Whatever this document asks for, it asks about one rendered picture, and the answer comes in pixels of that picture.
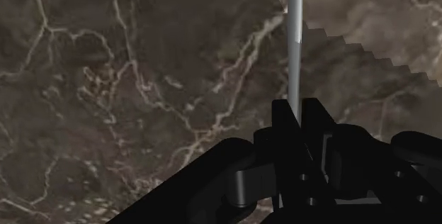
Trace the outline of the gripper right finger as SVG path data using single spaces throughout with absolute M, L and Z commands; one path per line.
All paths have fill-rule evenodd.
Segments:
M 316 98 L 302 100 L 301 130 L 334 198 L 373 192 L 384 217 L 442 224 L 442 139 L 402 131 L 385 143 L 358 125 L 336 123 Z

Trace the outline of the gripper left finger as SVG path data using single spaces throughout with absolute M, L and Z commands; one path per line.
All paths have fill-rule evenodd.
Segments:
M 294 206 L 308 154 L 288 101 L 271 110 L 254 141 L 222 140 L 106 224 L 236 224 L 277 195 Z

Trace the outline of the thin grey rod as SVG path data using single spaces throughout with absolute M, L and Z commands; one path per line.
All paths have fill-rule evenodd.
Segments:
M 302 0 L 287 2 L 288 102 L 300 123 L 300 66 L 302 47 Z

